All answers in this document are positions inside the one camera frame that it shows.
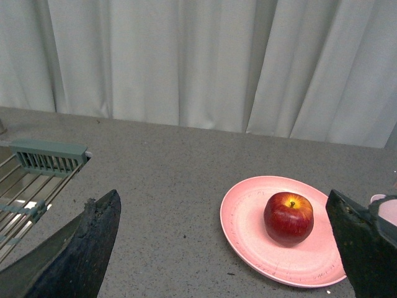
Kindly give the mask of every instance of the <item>curtain fold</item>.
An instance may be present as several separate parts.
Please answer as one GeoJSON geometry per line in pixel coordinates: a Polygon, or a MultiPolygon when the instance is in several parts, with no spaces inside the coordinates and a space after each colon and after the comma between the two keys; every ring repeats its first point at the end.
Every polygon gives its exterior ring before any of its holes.
{"type": "Polygon", "coordinates": [[[395,28],[392,0],[1,1],[0,105],[397,148],[395,28]]]}

